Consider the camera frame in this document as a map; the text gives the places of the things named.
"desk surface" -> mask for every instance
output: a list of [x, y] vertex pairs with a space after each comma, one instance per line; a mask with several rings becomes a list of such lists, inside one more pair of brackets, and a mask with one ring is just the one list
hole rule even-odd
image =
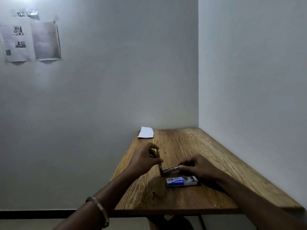
[[[199, 128], [155, 130], [152, 139], [135, 137], [113, 178], [127, 167], [135, 148], [145, 142], [152, 142], [160, 147], [160, 156], [164, 159], [163, 169], [175, 166], [183, 158], [199, 153], [217, 168], [273, 204], [287, 210], [304, 210], [294, 199]], [[129, 187], [117, 205], [114, 216], [241, 213], [230, 197], [210, 186], [167, 188], [166, 180], [160, 176], [158, 166], [154, 166]]]

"white wall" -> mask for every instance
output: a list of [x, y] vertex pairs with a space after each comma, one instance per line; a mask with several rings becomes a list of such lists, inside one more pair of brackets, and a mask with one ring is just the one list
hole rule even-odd
[[197, 1], [0, 0], [2, 23], [57, 15], [63, 56], [0, 55], [0, 209], [77, 208], [141, 126], [198, 126]]
[[199, 126], [307, 208], [307, 0], [199, 0]]

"forearm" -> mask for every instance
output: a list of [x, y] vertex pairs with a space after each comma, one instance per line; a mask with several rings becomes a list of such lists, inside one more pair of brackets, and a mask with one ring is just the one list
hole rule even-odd
[[257, 195], [229, 175], [220, 174], [216, 182], [258, 229], [307, 229], [303, 222]]
[[[110, 215], [129, 186], [138, 178], [133, 170], [126, 169], [98, 191], [94, 197]], [[55, 230], [90, 229], [101, 230], [105, 224], [102, 212], [91, 201], [83, 204], [75, 213], [64, 220]]]

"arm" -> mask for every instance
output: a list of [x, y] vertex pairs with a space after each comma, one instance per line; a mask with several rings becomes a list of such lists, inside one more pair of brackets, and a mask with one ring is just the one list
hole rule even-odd
[[[126, 190], [138, 177], [147, 173], [152, 166], [163, 162], [161, 158], [151, 158], [149, 156], [149, 154], [153, 154], [151, 148], [159, 149], [158, 146], [152, 143], [138, 147], [128, 167], [94, 195], [108, 215], [112, 213]], [[101, 230], [104, 224], [105, 219], [102, 212], [93, 202], [89, 201], [60, 223], [55, 230]]]
[[181, 166], [180, 170], [220, 185], [257, 228], [307, 230], [305, 223], [237, 182], [200, 154], [188, 157], [179, 164], [189, 164], [191, 162], [194, 162], [195, 166]]

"finger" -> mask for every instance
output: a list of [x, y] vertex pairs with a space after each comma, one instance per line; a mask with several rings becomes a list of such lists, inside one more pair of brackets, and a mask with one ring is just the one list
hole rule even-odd
[[177, 165], [184, 165], [185, 163], [195, 162], [195, 160], [196, 160], [195, 155], [188, 156], [185, 159], [183, 159], [181, 162], [179, 162]]
[[152, 159], [152, 162], [153, 162], [153, 165], [157, 165], [157, 164], [160, 164], [162, 163], [164, 160], [162, 158], [153, 158]]
[[191, 166], [180, 166], [180, 171], [181, 172], [188, 172], [190, 174], [195, 174], [196, 169], [195, 169], [195, 167], [191, 167]]
[[146, 143], [146, 148], [150, 149], [150, 148], [155, 148], [156, 150], [159, 150], [159, 147], [156, 146], [154, 143], [148, 142]]

